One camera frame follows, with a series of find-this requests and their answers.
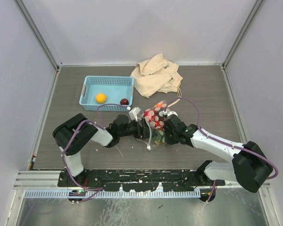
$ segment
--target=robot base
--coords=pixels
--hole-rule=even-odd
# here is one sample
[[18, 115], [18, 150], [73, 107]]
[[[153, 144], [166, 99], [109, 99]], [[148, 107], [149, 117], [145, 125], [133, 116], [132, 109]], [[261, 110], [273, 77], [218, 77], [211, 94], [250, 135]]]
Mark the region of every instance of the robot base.
[[[117, 192], [122, 186], [123, 191], [145, 192], [155, 191], [161, 183], [164, 192], [193, 191], [195, 186], [212, 186], [213, 181], [203, 178], [199, 171], [191, 169], [147, 169], [147, 170], [116, 170], [93, 169], [84, 170], [75, 177], [82, 186], [89, 188], [103, 187], [104, 191]], [[217, 180], [217, 186], [224, 186], [224, 180]], [[61, 171], [58, 187], [76, 187], [68, 173]]]

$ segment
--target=beige cloth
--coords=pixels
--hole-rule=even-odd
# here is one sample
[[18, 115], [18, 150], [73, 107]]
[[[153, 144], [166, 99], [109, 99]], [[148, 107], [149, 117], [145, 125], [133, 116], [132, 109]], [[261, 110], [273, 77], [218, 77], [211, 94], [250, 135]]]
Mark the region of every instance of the beige cloth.
[[149, 98], [155, 92], [177, 92], [183, 79], [177, 70], [177, 64], [157, 54], [150, 60], [138, 63], [131, 77], [134, 78], [136, 90]]

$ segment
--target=clear tube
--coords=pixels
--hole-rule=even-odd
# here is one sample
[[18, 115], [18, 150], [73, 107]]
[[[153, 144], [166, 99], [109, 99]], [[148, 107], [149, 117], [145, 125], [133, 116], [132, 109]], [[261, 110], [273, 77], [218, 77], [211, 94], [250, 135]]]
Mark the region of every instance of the clear tube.
[[150, 146], [150, 143], [151, 143], [151, 140], [152, 140], [152, 130], [151, 130], [151, 127], [150, 127], [150, 124], [148, 121], [146, 121], [148, 127], [149, 127], [149, 132], [150, 132], [150, 137], [149, 137], [149, 141], [148, 141], [148, 144], [147, 144], [147, 149], [148, 150], [151, 150], [151, 146]]

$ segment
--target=metal floor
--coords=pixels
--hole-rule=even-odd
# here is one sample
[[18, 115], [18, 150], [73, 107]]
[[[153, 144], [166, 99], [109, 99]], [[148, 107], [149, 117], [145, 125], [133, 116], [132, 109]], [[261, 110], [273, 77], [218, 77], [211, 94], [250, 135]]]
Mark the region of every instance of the metal floor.
[[[60, 150], [52, 137], [53, 130], [78, 113], [99, 123], [96, 112], [85, 111], [79, 105], [84, 78], [87, 75], [129, 76], [134, 66], [62, 67], [42, 133], [34, 169], [62, 169]], [[180, 86], [183, 97], [190, 98], [199, 107], [201, 125], [207, 131], [239, 142], [239, 132], [233, 115], [224, 76], [219, 66], [180, 66], [183, 77]], [[170, 101], [175, 93], [155, 93], [142, 97], [136, 90], [133, 105], [142, 110], [153, 107], [161, 100]], [[193, 106], [181, 100], [172, 110], [187, 125], [197, 123]], [[106, 125], [119, 113], [101, 112]], [[87, 169], [196, 169], [205, 160], [223, 161], [215, 155], [187, 145], [160, 145], [147, 151], [146, 145], [133, 137], [123, 137], [116, 147], [105, 148], [90, 142], [81, 151]]]
[[198, 198], [24, 199], [17, 226], [267, 226], [259, 193], [218, 188], [206, 204]]

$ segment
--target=purple cable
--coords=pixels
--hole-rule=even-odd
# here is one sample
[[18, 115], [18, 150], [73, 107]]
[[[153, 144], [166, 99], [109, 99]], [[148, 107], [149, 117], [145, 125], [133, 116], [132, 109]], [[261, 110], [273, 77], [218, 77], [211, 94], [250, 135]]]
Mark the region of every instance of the purple cable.
[[209, 197], [208, 197], [208, 199], [207, 199], [207, 203], [210, 201], [210, 199], [211, 199], [211, 197], [212, 197], [212, 195], [213, 195], [213, 193], [214, 193], [215, 187], [216, 187], [216, 181], [214, 180], [213, 187], [212, 187], [212, 191], [211, 191], [211, 194], [209, 194]]
[[124, 106], [124, 105], [118, 105], [118, 104], [103, 104], [103, 105], [100, 105], [100, 106], [96, 109], [96, 112], [98, 113], [98, 117], [99, 117], [100, 122], [101, 122], [102, 125], [105, 125], [105, 123], [104, 123], [103, 118], [102, 118], [101, 115], [100, 115], [100, 108], [103, 107], [103, 106], [107, 106], [107, 105], [119, 106], [119, 107], [122, 107], [122, 108], [130, 107], [130, 106]]
[[99, 187], [99, 188], [87, 188], [87, 187], [81, 186], [79, 183], [77, 183], [76, 180], [74, 179], [74, 177], [71, 175], [70, 169], [69, 169], [69, 167], [68, 167], [68, 165], [67, 165], [67, 163], [66, 163], [66, 160], [65, 160], [65, 153], [66, 153], [66, 151], [68, 150], [68, 148], [70, 147], [71, 143], [72, 143], [73, 140], [75, 139], [76, 135], [77, 135], [78, 132], [80, 131], [80, 128], [84, 125], [84, 123], [87, 123], [87, 122], [89, 122], [89, 123], [95, 125], [95, 122], [92, 121], [92, 120], [89, 120], [89, 119], [86, 119], [86, 120], [82, 121], [82, 122], [79, 124], [79, 126], [76, 128], [74, 134], [73, 134], [72, 137], [70, 138], [68, 144], [66, 145], [66, 147], [65, 147], [64, 150], [62, 151], [62, 160], [63, 160], [63, 164], [64, 164], [64, 166], [65, 166], [65, 169], [67, 170], [67, 172], [68, 172], [68, 174], [69, 174], [71, 180], [74, 182], [75, 185], [77, 185], [77, 186], [80, 187], [81, 189], [87, 190], [87, 191], [101, 191], [101, 190], [103, 190], [102, 187]]
[[[210, 138], [210, 139], [212, 139], [212, 140], [215, 140], [215, 141], [217, 141], [217, 142], [219, 142], [219, 143], [221, 143], [221, 144], [223, 144], [223, 145], [232, 147], [232, 145], [229, 144], [229, 143], [227, 143], [227, 142], [224, 142], [224, 141], [219, 140], [219, 139], [217, 139], [217, 138], [215, 138], [215, 137], [212, 137], [212, 136], [210, 136], [210, 135], [207, 135], [206, 132], [204, 132], [204, 131], [201, 129], [201, 126], [200, 126], [200, 112], [199, 112], [199, 108], [196, 106], [196, 104], [195, 104], [193, 101], [191, 101], [191, 100], [189, 100], [189, 99], [187, 99], [187, 98], [178, 97], [178, 98], [172, 100], [168, 105], [170, 105], [171, 103], [173, 103], [174, 101], [176, 101], [176, 100], [178, 100], [178, 99], [186, 100], [186, 101], [190, 102], [192, 105], [194, 105], [194, 107], [195, 107], [195, 109], [196, 109], [196, 111], [197, 111], [197, 127], [198, 127], [199, 131], [200, 131], [203, 135], [205, 135], [205, 136], [207, 136], [208, 138]], [[267, 158], [263, 157], [262, 155], [259, 155], [259, 154], [255, 153], [255, 152], [253, 152], [253, 151], [251, 151], [251, 150], [248, 150], [248, 149], [246, 149], [246, 148], [243, 148], [243, 147], [234, 146], [233, 148], [236, 148], [236, 149], [245, 151], [245, 152], [247, 152], [247, 153], [250, 153], [250, 154], [252, 154], [252, 155], [254, 155], [254, 156], [256, 156], [256, 157], [262, 159], [263, 161], [265, 161], [265, 162], [268, 163], [269, 165], [271, 165], [271, 166], [274, 168], [274, 170], [275, 170], [275, 174], [272, 175], [272, 176], [269, 176], [269, 177], [267, 178], [267, 180], [273, 179], [273, 178], [275, 178], [275, 177], [278, 176], [278, 174], [279, 174], [278, 168], [277, 168], [270, 160], [268, 160]]]
[[[92, 195], [90, 195], [88, 198], [85, 198], [85, 199], [79, 201], [79, 203], [86, 202], [86, 201], [90, 200], [92, 197], [94, 197], [94, 196], [95, 196], [97, 193], [99, 193], [100, 191], [101, 191], [101, 190], [98, 190], [97, 192], [95, 192], [95, 193], [93, 193]], [[25, 225], [25, 223], [26, 223], [26, 221], [27, 221], [27, 219], [28, 219], [28, 216], [30, 215], [31, 212], [36, 213], [36, 214], [39, 214], [39, 215], [48, 215], [48, 214], [51, 214], [51, 213], [56, 212], [57, 210], [63, 208], [64, 206], [67, 206], [67, 205], [69, 205], [69, 204], [70, 204], [70, 203], [64, 203], [64, 204], [62, 204], [62, 205], [60, 205], [60, 206], [56, 207], [55, 209], [53, 209], [53, 210], [51, 210], [51, 211], [48, 211], [48, 212], [39, 212], [39, 211], [36, 211], [36, 210], [34, 209], [34, 207], [36, 206], [36, 203], [34, 203], [34, 204], [32, 204], [32, 205], [28, 204], [30, 208], [29, 208], [29, 210], [28, 210], [28, 212], [27, 212], [27, 214], [26, 214], [26, 216], [25, 216], [25, 218], [24, 218], [24, 220], [23, 220], [21, 226], [24, 226], [24, 225]]]

